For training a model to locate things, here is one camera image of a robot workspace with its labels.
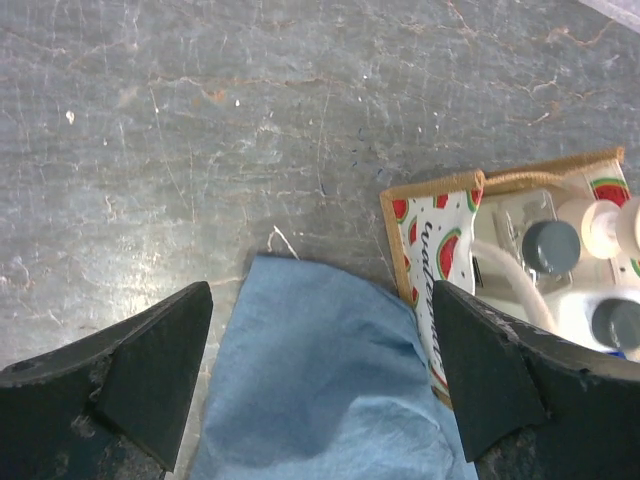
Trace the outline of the white square bottle grey cap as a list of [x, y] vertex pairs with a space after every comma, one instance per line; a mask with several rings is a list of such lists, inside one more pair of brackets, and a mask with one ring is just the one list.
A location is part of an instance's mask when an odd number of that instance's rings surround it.
[[556, 335], [588, 349], [639, 362], [639, 289], [575, 288], [545, 301]]

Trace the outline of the watermelon print canvas bag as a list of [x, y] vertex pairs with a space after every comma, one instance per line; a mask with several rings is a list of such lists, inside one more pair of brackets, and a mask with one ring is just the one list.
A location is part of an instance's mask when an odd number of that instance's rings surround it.
[[[610, 200], [622, 206], [633, 195], [622, 172], [624, 151], [616, 147], [526, 167], [480, 170], [394, 187], [380, 201], [400, 297], [414, 310], [435, 395], [450, 392], [434, 323], [438, 281], [450, 282], [494, 308], [554, 333], [545, 297], [505, 251], [474, 236], [474, 220], [487, 196], [549, 189], [556, 213], [571, 199]], [[575, 288], [639, 289], [639, 258], [581, 258], [571, 271]]]

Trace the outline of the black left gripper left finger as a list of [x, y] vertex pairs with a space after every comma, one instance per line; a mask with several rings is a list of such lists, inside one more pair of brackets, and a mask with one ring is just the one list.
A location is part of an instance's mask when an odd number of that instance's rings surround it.
[[4, 479], [162, 479], [174, 470], [213, 300], [195, 282], [1, 372]]

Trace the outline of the beige pump bottle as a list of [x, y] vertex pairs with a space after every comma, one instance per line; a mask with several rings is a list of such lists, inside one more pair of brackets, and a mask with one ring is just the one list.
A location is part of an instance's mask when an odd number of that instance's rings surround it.
[[571, 199], [557, 210], [558, 218], [578, 233], [581, 258], [610, 260], [621, 253], [639, 258], [639, 199], [618, 206], [610, 200]]

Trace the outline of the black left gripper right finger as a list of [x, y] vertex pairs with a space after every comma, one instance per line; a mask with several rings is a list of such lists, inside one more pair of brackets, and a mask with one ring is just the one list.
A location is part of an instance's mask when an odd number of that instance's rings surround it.
[[639, 366], [512, 318], [447, 281], [434, 323], [481, 479], [636, 479]]

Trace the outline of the clear square bottle grey cap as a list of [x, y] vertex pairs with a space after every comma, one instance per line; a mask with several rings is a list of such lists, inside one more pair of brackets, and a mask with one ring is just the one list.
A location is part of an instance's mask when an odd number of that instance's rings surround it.
[[485, 197], [475, 215], [474, 236], [505, 251], [541, 294], [572, 285], [580, 238], [573, 226], [558, 218], [549, 189]]

